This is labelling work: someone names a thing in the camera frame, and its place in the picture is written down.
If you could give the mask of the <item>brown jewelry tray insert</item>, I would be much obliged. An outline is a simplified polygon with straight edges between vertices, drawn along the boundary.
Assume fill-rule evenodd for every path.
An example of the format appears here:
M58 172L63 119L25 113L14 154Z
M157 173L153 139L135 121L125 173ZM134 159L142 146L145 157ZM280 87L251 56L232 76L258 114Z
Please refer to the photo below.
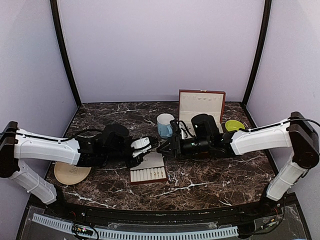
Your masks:
M168 181L162 154L151 152L143 157L143 162L130 169L130 184L142 185Z

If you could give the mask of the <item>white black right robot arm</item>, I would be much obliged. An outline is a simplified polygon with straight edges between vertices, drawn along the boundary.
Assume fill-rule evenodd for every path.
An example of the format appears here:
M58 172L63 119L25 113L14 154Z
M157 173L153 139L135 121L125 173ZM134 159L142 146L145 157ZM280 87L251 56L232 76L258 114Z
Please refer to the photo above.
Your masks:
M191 119L195 134L187 139L182 138L178 123L170 121L172 136L156 151L172 158L202 153L232 158L261 150L292 148L289 160L265 188L263 200L255 205L255 213L266 217L274 210L275 202L320 161L319 135L312 122L295 111L289 118L270 125L220 133L214 117L202 113Z

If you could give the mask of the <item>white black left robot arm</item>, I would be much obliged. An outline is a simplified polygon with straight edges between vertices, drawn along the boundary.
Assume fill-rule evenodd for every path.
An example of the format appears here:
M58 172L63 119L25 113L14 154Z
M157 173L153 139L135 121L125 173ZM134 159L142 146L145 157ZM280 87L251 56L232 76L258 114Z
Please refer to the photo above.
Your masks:
M28 132L10 121L0 134L0 176L35 195L60 218L67 218L70 206L63 194L33 171L24 159L61 162L76 167L104 167L111 159L124 160L128 168L139 165L150 148L147 138L133 140L126 127L107 125L92 137L75 134L57 138Z

